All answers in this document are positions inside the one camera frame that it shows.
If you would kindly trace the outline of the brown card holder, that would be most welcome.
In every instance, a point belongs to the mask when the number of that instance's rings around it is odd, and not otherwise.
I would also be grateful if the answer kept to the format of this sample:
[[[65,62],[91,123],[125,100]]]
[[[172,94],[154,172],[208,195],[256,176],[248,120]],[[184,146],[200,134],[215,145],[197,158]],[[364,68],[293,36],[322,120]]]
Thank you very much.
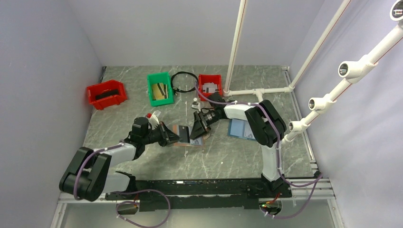
[[[177,134],[177,126],[178,125],[173,125],[173,132],[175,134]],[[203,137],[199,137],[195,140],[191,140],[190,139],[190,143],[181,143],[181,142],[176,142],[174,143],[174,146],[193,146],[193,147],[202,147],[204,146],[205,142],[204,142],[204,138]]]

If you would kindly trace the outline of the black credit card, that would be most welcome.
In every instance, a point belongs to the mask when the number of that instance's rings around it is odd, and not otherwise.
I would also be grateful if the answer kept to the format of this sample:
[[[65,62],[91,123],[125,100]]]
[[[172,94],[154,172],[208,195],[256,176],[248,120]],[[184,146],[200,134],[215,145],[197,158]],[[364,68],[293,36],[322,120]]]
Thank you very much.
[[[190,143],[190,132],[189,127],[184,125],[177,126],[177,134],[180,137],[179,142],[181,143]]]

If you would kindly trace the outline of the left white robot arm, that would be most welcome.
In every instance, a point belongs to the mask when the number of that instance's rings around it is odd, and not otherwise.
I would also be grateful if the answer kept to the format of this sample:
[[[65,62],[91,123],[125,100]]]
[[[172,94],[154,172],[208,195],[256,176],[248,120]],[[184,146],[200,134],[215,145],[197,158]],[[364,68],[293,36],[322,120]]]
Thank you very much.
[[[102,194],[117,193],[129,200],[137,193],[136,177],[110,168],[138,159],[146,145],[170,146],[180,140],[163,122],[153,127],[146,117],[134,119],[128,136],[118,144],[99,149],[79,148],[59,182],[59,190],[76,200],[95,201]]]

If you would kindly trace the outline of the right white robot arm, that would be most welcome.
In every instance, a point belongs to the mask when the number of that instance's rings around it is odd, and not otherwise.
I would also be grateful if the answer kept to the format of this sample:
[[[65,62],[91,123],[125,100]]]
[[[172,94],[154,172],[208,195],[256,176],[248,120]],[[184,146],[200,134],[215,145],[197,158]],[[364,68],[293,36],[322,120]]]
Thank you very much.
[[[194,124],[190,139],[195,140],[207,135],[211,125],[221,119],[247,121],[253,137],[261,146],[262,192],[267,197],[274,197],[280,190],[290,188],[285,182],[279,155],[287,126],[273,104],[269,100],[259,103],[227,102],[218,92],[209,95],[205,100],[209,101],[212,109],[206,113],[193,113]]]

